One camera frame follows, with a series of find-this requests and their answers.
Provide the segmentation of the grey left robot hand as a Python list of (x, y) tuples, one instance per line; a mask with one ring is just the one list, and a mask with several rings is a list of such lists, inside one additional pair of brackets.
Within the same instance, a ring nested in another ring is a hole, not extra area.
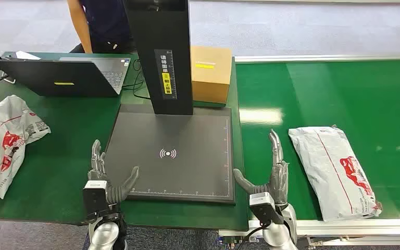
[(96, 185), (105, 190), (105, 197), (108, 204), (121, 203), (127, 199), (136, 181), (139, 178), (139, 166), (132, 168), (130, 176), (118, 186), (113, 186), (105, 172), (105, 152), (101, 152), (101, 143), (96, 139), (91, 149), (91, 168), (87, 173), (90, 185)]

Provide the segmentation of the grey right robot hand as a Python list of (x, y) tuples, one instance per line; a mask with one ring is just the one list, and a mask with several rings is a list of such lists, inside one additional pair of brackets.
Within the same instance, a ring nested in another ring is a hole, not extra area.
[(257, 194), (268, 192), (276, 206), (286, 207), (288, 203), (288, 163), (284, 160), (282, 144), (278, 134), (271, 129), (269, 140), (272, 146), (272, 168), (269, 181), (266, 184), (254, 185), (243, 177), (240, 170), (232, 170), (234, 180), (247, 193)]

